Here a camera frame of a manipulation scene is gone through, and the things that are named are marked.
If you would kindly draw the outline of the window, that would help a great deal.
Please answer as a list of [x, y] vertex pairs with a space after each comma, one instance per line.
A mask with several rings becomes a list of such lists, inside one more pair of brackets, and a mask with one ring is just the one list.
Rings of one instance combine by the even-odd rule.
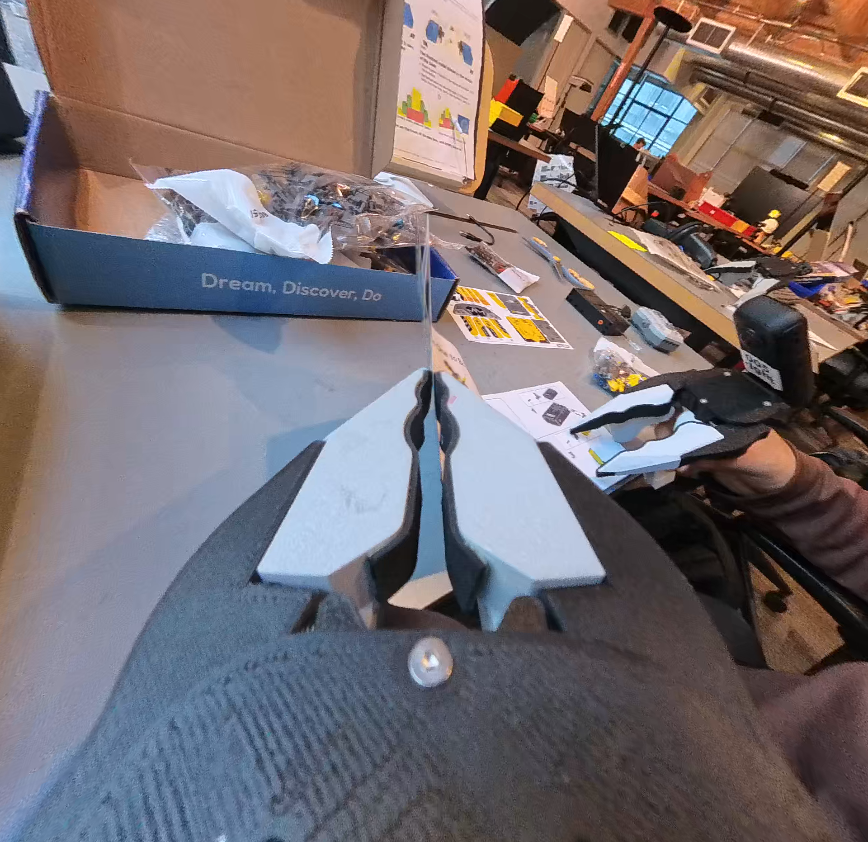
[[656, 158], [670, 153], [698, 114], [693, 103], [662, 77], [645, 73], [626, 80], [604, 114], [602, 124], [630, 145]]

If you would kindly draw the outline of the black control box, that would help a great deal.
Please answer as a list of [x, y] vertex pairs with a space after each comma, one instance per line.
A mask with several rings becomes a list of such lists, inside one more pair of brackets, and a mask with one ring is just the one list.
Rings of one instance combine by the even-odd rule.
[[566, 301], [602, 336], [620, 337], [631, 327], [630, 310], [610, 305], [595, 291], [575, 287]]

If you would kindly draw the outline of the yellow and black sticker sheet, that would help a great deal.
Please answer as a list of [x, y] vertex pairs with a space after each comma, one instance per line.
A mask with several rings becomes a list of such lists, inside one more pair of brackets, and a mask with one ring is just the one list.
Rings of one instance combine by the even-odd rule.
[[447, 312], [461, 335], [475, 344], [573, 349], [527, 296], [459, 285]]

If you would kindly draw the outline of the grey motor module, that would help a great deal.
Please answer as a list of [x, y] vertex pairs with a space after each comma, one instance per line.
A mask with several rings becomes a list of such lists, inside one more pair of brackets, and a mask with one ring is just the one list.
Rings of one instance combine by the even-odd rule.
[[682, 332], [662, 313], [645, 306], [638, 307], [633, 312], [631, 326], [649, 346], [667, 355], [685, 343]]

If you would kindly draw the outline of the black office chair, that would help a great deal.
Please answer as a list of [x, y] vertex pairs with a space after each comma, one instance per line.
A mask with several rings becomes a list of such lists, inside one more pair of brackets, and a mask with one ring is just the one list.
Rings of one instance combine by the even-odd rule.
[[745, 560], [773, 585], [762, 597], [766, 609], [777, 615], [787, 612], [787, 600], [793, 595], [788, 579], [792, 579], [836, 623], [842, 644], [817, 662], [811, 674], [844, 662], [867, 662], [866, 601], [798, 554], [781, 535], [747, 516], [735, 516], [732, 528], [745, 541]]

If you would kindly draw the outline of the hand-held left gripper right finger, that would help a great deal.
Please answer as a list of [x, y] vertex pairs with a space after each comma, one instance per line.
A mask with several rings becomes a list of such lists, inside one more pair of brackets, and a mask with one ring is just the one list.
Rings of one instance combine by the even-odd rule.
[[482, 630], [516, 599], [596, 586], [605, 569], [532, 436], [451, 376], [436, 374], [446, 569]]

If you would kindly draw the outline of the white printed poster board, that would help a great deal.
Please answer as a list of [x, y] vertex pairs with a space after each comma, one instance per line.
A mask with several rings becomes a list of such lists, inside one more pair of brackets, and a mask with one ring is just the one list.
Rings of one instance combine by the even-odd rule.
[[404, 0], [393, 161], [466, 185], [475, 177], [483, 0]]

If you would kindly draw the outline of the long grey workbench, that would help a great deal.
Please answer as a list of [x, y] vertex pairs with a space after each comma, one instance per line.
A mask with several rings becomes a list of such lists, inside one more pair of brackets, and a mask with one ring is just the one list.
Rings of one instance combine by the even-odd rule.
[[[637, 232], [618, 222], [583, 197], [564, 189], [537, 183], [531, 194], [557, 218], [557, 239], [597, 275], [612, 283], [634, 305], [657, 309], [677, 327], [689, 333], [688, 345], [701, 351], [712, 341], [739, 346], [732, 320], [736, 297], [725, 286], [701, 276], [692, 277], [668, 260], [676, 247], [651, 237], [661, 257], [648, 249]], [[623, 232], [645, 245], [647, 252], [633, 251], [608, 235]]]

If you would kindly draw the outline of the blue cardboard kit box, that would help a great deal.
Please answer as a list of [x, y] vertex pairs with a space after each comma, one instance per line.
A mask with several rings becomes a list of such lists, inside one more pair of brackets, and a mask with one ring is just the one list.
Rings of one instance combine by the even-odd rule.
[[26, 0], [50, 92], [30, 120], [15, 225], [68, 306], [414, 321], [418, 281], [145, 240], [135, 166], [195, 172], [390, 162], [404, 0]]

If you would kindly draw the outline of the person's right forearm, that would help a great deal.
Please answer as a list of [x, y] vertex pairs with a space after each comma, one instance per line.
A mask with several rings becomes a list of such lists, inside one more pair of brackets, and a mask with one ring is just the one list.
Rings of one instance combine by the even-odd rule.
[[780, 489], [732, 498], [738, 510], [782, 535], [798, 554], [867, 600], [867, 491], [819, 458], [795, 453]]

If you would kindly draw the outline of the grey desk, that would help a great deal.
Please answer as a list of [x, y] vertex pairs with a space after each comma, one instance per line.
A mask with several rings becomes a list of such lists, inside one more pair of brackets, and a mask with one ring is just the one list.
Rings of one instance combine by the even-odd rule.
[[425, 359], [418, 323], [50, 305], [13, 228], [19, 164], [2, 158], [2, 840], [189, 557]]

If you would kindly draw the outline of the bags of parts in box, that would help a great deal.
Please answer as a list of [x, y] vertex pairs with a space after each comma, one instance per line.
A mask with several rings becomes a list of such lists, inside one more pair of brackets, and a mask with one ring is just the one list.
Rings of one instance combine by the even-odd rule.
[[[207, 171], [139, 164], [133, 168], [144, 185], [145, 180]], [[278, 218], [330, 231], [331, 263], [337, 255], [415, 246], [425, 237], [427, 217], [435, 207], [415, 185], [392, 174], [369, 179], [298, 161], [211, 170], [218, 169], [251, 179], [261, 203]], [[146, 234], [148, 240], [280, 257], [255, 251], [179, 195], [146, 188], [167, 210]]]

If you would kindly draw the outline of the black monitor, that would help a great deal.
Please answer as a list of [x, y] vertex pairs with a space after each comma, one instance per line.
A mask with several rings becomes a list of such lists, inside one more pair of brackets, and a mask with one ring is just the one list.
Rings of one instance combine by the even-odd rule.
[[590, 154], [573, 157], [576, 191], [600, 210], [613, 213], [638, 168], [639, 152], [594, 123]]
[[812, 193], [761, 166], [754, 166], [727, 196], [724, 208], [754, 226], [776, 210], [779, 216], [774, 235], [782, 237], [814, 213], [822, 200], [822, 192]]

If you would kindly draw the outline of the robot kit instruction booklet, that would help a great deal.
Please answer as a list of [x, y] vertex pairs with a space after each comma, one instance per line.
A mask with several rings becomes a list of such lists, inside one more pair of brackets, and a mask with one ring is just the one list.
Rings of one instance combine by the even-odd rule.
[[[431, 337], [433, 370], [452, 377], [471, 392], [480, 395], [458, 349], [436, 331], [432, 332]], [[563, 382], [538, 384], [482, 398], [492, 409], [532, 436], [537, 443], [556, 446], [574, 467], [591, 478], [603, 491], [610, 492], [628, 479], [627, 476], [609, 479], [595, 476], [596, 466], [602, 464], [604, 457], [612, 457], [623, 447], [617, 445], [604, 430], [584, 433], [579, 437], [569, 434], [569, 428], [590, 414], [590, 410]], [[444, 597], [450, 590], [449, 577], [442, 571], [433, 576], [414, 579], [399, 590], [391, 601], [399, 608], [422, 609]]]

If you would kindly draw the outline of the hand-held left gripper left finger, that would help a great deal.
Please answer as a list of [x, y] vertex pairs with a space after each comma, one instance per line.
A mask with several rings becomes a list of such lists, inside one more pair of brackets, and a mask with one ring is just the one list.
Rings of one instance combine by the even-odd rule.
[[320, 443], [259, 561], [263, 583], [336, 593], [376, 626], [417, 564], [429, 401], [430, 372], [416, 370]]

